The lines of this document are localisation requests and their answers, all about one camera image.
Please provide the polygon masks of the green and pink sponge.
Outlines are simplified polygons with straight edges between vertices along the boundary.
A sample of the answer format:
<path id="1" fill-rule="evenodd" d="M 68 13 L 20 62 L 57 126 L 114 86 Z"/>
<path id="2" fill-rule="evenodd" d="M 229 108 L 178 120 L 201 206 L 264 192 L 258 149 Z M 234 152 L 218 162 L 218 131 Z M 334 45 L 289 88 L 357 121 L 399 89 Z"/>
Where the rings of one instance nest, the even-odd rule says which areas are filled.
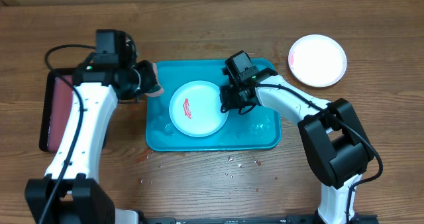
<path id="1" fill-rule="evenodd" d="M 156 84 L 153 88 L 149 90 L 149 92 L 145 93 L 145 95 L 148 97 L 158 97 L 164 93 L 164 88 L 160 85 L 160 82 L 158 80 L 158 68 L 156 63 L 151 63 L 151 66 L 152 66 L 152 71 L 154 72 L 154 75 L 155 75 Z"/>

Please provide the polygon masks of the light blue rimmed plate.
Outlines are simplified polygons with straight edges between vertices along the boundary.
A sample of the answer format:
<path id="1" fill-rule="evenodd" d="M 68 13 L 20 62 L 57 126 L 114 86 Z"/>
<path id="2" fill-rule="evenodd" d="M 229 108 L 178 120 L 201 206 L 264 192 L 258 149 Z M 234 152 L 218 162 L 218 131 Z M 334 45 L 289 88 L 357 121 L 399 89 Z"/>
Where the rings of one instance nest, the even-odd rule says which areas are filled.
<path id="1" fill-rule="evenodd" d="M 219 87 L 202 80 L 188 82 L 174 92 L 169 114 L 177 130 L 195 138 L 216 133 L 228 117 L 221 112 Z"/>

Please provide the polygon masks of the white plate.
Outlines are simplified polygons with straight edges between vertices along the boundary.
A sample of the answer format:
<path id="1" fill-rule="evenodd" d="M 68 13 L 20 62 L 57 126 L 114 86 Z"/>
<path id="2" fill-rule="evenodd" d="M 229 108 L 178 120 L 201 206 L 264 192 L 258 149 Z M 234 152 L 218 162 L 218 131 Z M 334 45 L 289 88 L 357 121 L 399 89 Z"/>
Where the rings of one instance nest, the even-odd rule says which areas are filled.
<path id="1" fill-rule="evenodd" d="M 348 62 L 341 45 L 328 36 L 310 34 L 294 42 L 288 54 L 291 73 L 311 87 L 329 87 L 344 76 Z"/>

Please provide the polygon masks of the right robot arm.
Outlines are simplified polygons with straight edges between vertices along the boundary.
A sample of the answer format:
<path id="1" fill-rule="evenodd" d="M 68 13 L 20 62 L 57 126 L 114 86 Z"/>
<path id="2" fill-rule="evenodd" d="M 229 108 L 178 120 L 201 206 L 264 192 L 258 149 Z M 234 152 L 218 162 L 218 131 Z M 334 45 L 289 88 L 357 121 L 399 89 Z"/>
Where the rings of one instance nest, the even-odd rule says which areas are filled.
<path id="1" fill-rule="evenodd" d="M 263 106 L 297 125 L 309 167 L 322 183 L 320 221 L 351 223 L 356 187 L 375 156 L 352 105 L 313 97 L 270 68 L 240 74 L 223 68 L 223 74 L 229 84 L 220 88 L 221 112 L 244 115 Z"/>

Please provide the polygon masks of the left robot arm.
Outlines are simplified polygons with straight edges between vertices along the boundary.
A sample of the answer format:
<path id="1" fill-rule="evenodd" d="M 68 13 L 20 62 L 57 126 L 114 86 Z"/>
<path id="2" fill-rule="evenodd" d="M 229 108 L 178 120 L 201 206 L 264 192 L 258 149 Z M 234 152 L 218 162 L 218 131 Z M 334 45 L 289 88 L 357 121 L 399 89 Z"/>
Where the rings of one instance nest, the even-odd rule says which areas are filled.
<path id="1" fill-rule="evenodd" d="M 25 199 L 37 223 L 142 223 L 139 211 L 117 209 L 99 185 L 107 127 L 120 100 L 162 91 L 154 63 L 80 64 L 67 82 L 72 106 L 57 153 Z"/>

